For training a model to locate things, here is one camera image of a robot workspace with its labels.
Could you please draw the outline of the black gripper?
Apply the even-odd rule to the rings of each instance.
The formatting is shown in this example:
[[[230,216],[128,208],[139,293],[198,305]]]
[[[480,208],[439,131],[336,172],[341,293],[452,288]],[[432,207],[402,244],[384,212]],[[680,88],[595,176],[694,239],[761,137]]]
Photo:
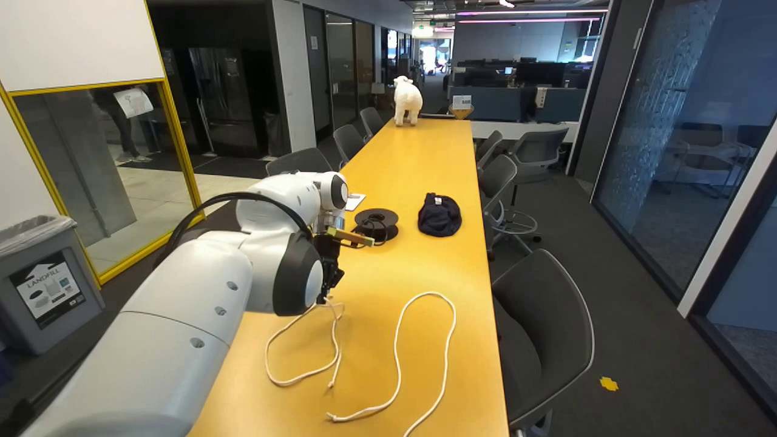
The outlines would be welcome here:
[[[341,267],[341,241],[336,235],[315,235],[313,246],[324,264],[321,296],[328,296],[337,286],[337,281],[344,278],[344,269]]]

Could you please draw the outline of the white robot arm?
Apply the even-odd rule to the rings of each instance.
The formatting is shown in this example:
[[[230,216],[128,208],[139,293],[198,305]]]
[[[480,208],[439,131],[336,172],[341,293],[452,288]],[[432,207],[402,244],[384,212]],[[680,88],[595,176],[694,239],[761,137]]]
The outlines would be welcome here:
[[[239,227],[177,244],[22,437],[186,437],[243,315],[302,315],[337,285],[344,207],[336,171],[240,193]]]

